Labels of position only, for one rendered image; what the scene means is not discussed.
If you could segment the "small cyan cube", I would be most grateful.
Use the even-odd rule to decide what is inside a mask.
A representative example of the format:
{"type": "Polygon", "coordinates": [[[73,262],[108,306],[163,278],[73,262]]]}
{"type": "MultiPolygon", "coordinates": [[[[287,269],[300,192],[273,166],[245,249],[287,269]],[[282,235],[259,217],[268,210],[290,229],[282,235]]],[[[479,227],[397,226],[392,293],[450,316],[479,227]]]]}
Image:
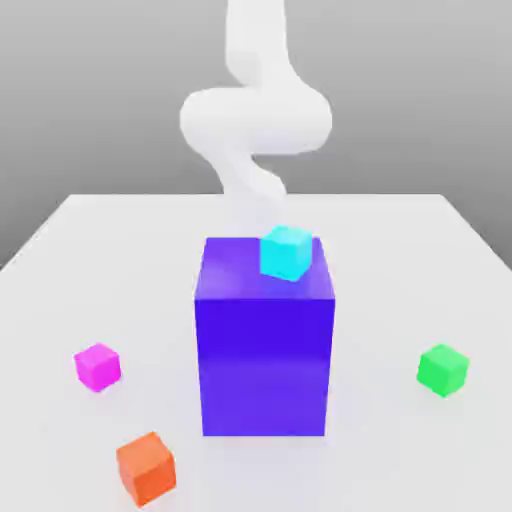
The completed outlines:
{"type": "Polygon", "coordinates": [[[310,231],[276,226],[260,239],[260,273],[297,282],[311,266],[312,243],[310,231]]]}

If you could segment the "small magenta cube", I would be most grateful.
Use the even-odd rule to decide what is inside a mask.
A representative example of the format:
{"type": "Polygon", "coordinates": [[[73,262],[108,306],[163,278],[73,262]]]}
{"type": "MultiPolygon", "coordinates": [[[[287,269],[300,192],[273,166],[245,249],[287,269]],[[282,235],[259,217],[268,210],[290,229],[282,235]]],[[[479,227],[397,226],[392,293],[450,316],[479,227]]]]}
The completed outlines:
{"type": "Polygon", "coordinates": [[[73,356],[78,379],[91,391],[101,392],[121,378],[117,352],[96,343],[73,356]]]}

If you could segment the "small green cube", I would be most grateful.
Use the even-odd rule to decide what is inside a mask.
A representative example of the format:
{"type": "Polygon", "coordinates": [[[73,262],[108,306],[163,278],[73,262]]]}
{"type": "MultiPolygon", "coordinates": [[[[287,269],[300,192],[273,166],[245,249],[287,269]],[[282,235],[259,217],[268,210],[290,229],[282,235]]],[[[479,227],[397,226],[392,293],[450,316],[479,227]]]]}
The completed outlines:
{"type": "Polygon", "coordinates": [[[469,364],[468,357],[439,344],[421,355],[417,381],[445,398],[464,385],[469,364]]]}

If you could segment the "small orange cube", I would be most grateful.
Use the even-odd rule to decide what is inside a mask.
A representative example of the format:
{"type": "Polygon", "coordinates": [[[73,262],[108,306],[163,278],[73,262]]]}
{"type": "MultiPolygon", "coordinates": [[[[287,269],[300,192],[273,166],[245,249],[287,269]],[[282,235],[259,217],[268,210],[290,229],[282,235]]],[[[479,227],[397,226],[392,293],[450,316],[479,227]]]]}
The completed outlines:
{"type": "Polygon", "coordinates": [[[121,481],[138,507],[173,490],[175,459],[156,432],[149,432],[116,450],[121,481]]]}

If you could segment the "large purple box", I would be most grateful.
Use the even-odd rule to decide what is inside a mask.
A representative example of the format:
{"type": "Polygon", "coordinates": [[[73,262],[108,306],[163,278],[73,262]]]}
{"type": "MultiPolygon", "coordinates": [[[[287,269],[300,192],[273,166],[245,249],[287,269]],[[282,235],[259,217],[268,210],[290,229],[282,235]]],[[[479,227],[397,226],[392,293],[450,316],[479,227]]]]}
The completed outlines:
{"type": "Polygon", "coordinates": [[[260,273],[258,239],[209,237],[194,303],[204,435],[324,435],[335,293],[321,241],[289,282],[260,273]]]}

